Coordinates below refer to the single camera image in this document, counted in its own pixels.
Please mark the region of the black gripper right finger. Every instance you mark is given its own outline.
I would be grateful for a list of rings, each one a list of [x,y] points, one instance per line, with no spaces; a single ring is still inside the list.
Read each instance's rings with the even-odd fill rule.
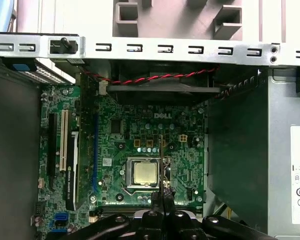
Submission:
[[[251,227],[219,215],[198,221],[175,207],[174,196],[164,195],[166,233],[169,240],[274,240]]]

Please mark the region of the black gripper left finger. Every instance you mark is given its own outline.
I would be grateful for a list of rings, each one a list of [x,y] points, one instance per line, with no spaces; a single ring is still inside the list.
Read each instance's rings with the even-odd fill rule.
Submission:
[[[102,218],[74,233],[68,240],[161,240],[163,237],[163,194],[151,194],[151,209],[137,211],[130,219],[123,214]]]

